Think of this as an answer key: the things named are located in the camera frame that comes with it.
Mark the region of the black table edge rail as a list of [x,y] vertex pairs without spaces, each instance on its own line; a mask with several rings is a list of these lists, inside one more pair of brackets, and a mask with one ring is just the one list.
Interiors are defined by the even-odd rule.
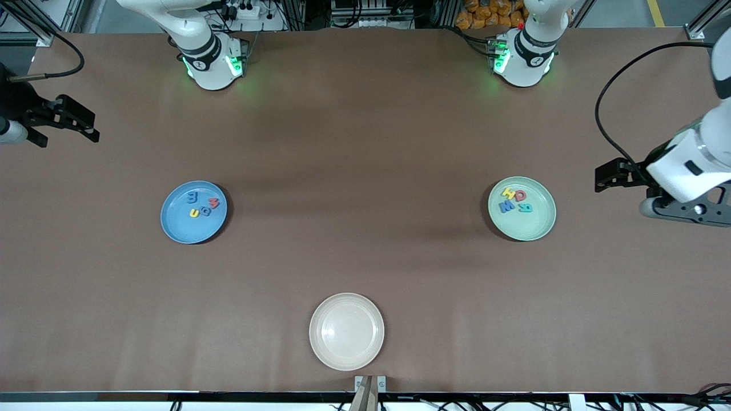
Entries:
[[[0,411],[348,411],[349,391],[49,391],[0,393]],[[699,393],[386,392],[387,411],[731,411],[731,384]]]

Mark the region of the brown table cover sheet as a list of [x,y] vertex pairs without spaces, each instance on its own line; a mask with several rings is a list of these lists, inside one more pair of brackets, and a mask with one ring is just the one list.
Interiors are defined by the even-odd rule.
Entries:
[[[731,229],[648,219],[595,193],[618,156],[596,97],[681,29],[575,29],[514,88],[441,30],[269,32],[208,92],[164,34],[71,35],[86,58],[35,83],[96,114],[0,147],[0,390],[347,390],[311,315],[366,296],[385,342],[363,374],[400,391],[690,392],[731,382]],[[553,195],[538,240],[486,200]],[[179,244],[176,187],[222,188],[217,236]]]

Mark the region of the pale green plate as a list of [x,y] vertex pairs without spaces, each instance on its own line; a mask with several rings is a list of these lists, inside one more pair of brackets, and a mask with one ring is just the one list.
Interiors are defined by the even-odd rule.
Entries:
[[[501,213],[499,203],[507,200],[501,195],[505,187],[512,187],[514,191],[524,190],[527,199],[522,203],[532,204],[533,212],[519,212],[519,206],[513,202],[515,209]],[[499,180],[491,189],[486,206],[495,227],[510,239],[519,241],[545,237],[555,226],[558,216],[556,202],[548,189],[537,180],[520,175]]]

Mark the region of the white power strip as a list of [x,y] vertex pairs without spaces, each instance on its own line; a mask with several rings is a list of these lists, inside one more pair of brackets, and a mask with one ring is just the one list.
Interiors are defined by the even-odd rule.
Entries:
[[222,0],[220,13],[226,21],[248,22],[265,18],[268,11],[261,0]]

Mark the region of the beige plate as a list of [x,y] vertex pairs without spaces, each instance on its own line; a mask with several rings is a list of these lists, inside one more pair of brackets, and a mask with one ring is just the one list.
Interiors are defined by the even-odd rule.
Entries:
[[357,371],[381,352],[385,322],[370,299],[341,292],[316,307],[308,335],[311,349],[322,364],[336,371]]

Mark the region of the orange bag pile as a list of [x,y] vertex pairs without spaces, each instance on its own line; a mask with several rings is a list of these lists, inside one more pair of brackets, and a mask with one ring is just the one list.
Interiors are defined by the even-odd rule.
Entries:
[[462,30],[489,26],[522,28],[529,16],[523,0],[460,0],[455,26]]

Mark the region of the blue plate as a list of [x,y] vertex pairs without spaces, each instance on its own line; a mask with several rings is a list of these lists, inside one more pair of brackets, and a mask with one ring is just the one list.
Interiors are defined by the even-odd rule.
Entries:
[[[186,192],[198,191],[198,202],[186,203]],[[208,205],[208,198],[219,198],[220,206],[211,216],[190,218],[190,210]],[[229,216],[229,203],[221,187],[206,180],[192,180],[176,187],[165,198],[160,212],[162,231],[179,244],[201,244],[217,236]]]

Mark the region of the grey equipment rack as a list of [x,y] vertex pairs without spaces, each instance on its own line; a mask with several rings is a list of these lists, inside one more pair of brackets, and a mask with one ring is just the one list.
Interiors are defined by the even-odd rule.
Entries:
[[417,18],[413,0],[329,0],[331,26],[340,29],[411,29]]

